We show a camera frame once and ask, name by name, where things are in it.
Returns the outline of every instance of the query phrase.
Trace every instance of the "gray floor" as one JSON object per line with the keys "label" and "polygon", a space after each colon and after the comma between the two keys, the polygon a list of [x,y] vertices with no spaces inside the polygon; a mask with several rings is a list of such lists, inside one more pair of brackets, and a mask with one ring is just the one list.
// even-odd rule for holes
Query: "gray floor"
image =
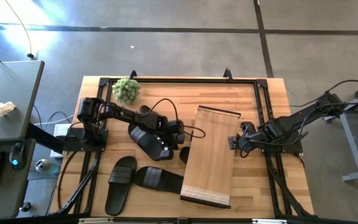
{"label": "gray floor", "polygon": [[[258,28],[252,0],[9,2],[27,24]],[[259,2],[266,29],[358,30],[358,0]],[[0,22],[17,22],[4,1],[0,12]],[[128,75],[134,69],[139,75],[220,77],[229,67],[235,77],[267,76],[259,34],[30,31],[30,37],[37,58],[46,64],[35,102],[44,120],[56,110],[74,113],[84,75]],[[358,79],[358,35],[268,34],[267,45],[274,77],[285,79],[292,104],[309,101],[341,80]],[[1,60],[26,60],[28,48],[20,27],[0,30]],[[349,100],[357,89],[345,84],[334,92]],[[358,181],[341,179],[356,166],[340,121],[316,121],[307,130],[302,143],[315,213],[358,220]],[[44,156],[40,151],[35,154]],[[49,195],[37,194],[32,186],[50,193],[55,182],[29,185],[26,200],[37,203],[31,215],[43,215]]]}

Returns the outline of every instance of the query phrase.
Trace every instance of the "wooden plank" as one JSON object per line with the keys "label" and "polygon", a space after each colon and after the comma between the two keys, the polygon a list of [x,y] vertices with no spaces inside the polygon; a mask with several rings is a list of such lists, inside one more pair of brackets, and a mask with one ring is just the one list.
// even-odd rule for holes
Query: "wooden plank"
{"label": "wooden plank", "polygon": [[[100,78],[84,77],[78,102],[83,97],[96,96]],[[274,116],[288,116],[291,114],[283,79],[268,78],[267,82]],[[239,123],[241,121],[251,121],[256,126],[259,125],[253,85],[233,83],[141,83],[141,86],[142,89],[137,103],[130,106],[125,105],[125,107],[131,110],[138,110],[141,105],[153,106],[161,98],[169,98],[177,106],[179,118],[183,120],[185,125],[194,126],[199,105],[235,111],[241,114]],[[74,122],[78,121],[76,119],[78,102],[75,109]],[[155,110],[167,116],[168,119],[175,119],[174,110],[169,104],[158,105]],[[91,212],[93,217],[106,216],[104,206],[109,187],[108,179],[115,163],[124,156],[134,156],[137,159],[138,169],[145,166],[154,166],[179,175],[185,174],[186,164],[179,159],[178,151],[175,151],[175,155],[170,161],[155,162],[133,143],[128,136],[127,127],[128,124],[115,119],[109,119],[107,122],[109,137],[106,150],[102,153],[99,165]],[[181,146],[190,146],[188,137],[186,137],[185,143]],[[78,152],[67,165],[64,178],[62,179],[62,189],[60,189],[62,203],[67,201],[78,185],[83,157],[84,153]],[[67,162],[67,159],[68,156],[65,156],[63,165]],[[289,173],[291,180],[288,183],[288,188],[293,191],[296,198],[301,200],[302,206],[308,212],[313,213],[306,176],[301,162],[293,155],[283,155],[283,163],[286,175],[288,175],[288,169],[291,169]],[[132,185],[126,206],[120,217],[273,217],[269,180],[263,154],[254,151],[246,159],[243,159],[240,157],[239,151],[236,151],[231,184],[231,209],[214,208],[186,202],[180,200],[177,194],[159,192]],[[85,207],[87,196],[88,187],[84,191],[81,211]],[[280,208],[284,211],[283,203],[280,204]],[[50,211],[56,212],[57,210],[57,194],[54,194]]]}
{"label": "wooden plank", "polygon": [[198,108],[195,127],[206,135],[191,141],[181,199],[230,208],[234,150],[229,149],[227,137],[236,135],[239,117],[238,113]]}

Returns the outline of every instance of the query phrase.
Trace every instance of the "white tissue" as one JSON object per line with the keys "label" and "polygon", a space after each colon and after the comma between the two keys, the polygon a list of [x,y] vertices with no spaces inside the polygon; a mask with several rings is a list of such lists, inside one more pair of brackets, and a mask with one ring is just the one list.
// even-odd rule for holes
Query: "white tissue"
{"label": "white tissue", "polygon": [[0,117],[4,116],[8,112],[11,112],[15,109],[15,107],[16,106],[10,101],[7,103],[0,103]]}

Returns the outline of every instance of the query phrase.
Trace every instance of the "small potted plant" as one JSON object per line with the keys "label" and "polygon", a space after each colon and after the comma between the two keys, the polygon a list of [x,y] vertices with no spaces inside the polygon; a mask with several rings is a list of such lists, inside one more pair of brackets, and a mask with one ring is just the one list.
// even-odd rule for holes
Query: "small potted plant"
{"label": "small potted plant", "polygon": [[116,96],[117,102],[130,105],[135,103],[140,93],[140,85],[136,80],[125,77],[112,86],[112,92]]}

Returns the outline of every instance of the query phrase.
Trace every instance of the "black slide sandal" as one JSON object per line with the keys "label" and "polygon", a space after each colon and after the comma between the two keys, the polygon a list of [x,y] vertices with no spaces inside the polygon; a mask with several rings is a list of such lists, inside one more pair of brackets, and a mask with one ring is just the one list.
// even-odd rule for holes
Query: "black slide sandal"
{"label": "black slide sandal", "polygon": [[119,159],[111,171],[109,179],[109,193],[104,211],[108,215],[119,215],[124,208],[125,201],[136,171],[136,159],[126,156]]}
{"label": "black slide sandal", "polygon": [[143,167],[136,172],[134,183],[139,187],[180,194],[183,177],[157,167]]}
{"label": "black slide sandal", "polygon": [[128,125],[129,137],[154,161],[160,160],[161,151],[164,148],[158,140],[150,133],[141,130],[135,124]]}

